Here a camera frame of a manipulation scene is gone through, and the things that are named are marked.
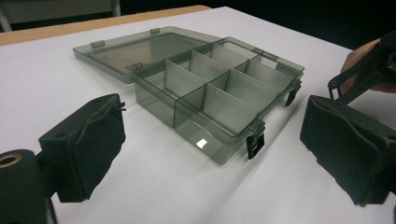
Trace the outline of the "transparent grey plastic organizer box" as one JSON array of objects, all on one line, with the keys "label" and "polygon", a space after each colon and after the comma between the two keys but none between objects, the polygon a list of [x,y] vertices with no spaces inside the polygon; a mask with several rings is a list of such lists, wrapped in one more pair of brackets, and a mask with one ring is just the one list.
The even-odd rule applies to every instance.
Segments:
[{"label": "transparent grey plastic organizer box", "polygon": [[264,145],[265,118],[292,103],[304,69],[232,37],[178,27],[98,40],[75,56],[133,84],[136,101],[218,164]]}]

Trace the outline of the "white table board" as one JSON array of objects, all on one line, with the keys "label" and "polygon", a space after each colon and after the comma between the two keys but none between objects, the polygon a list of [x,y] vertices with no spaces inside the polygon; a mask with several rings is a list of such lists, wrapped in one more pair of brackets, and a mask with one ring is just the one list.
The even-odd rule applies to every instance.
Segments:
[{"label": "white table board", "polygon": [[[95,40],[177,26],[232,36],[304,67],[293,104],[267,120],[253,160],[224,165],[184,141],[134,98],[134,89],[76,59]],[[98,96],[125,102],[126,142],[84,203],[56,203],[60,224],[392,224],[396,196],[359,207],[301,144],[307,98],[323,95],[347,49],[229,7],[182,7],[0,33],[0,153],[38,150],[39,137]]]}]

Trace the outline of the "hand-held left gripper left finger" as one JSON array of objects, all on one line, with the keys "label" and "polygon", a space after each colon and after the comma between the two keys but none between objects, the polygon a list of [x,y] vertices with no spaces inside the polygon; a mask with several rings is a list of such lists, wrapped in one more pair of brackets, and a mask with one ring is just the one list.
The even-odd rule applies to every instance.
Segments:
[{"label": "hand-held left gripper left finger", "polygon": [[116,93],[93,99],[39,138],[45,192],[62,203],[90,199],[125,141],[124,103]]}]

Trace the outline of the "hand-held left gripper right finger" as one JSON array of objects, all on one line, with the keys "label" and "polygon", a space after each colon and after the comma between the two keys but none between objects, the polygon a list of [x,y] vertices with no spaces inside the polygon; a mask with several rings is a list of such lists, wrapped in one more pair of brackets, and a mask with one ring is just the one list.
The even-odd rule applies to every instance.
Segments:
[{"label": "hand-held left gripper right finger", "polygon": [[396,193],[396,131],[330,99],[308,98],[300,140],[356,205]]}]

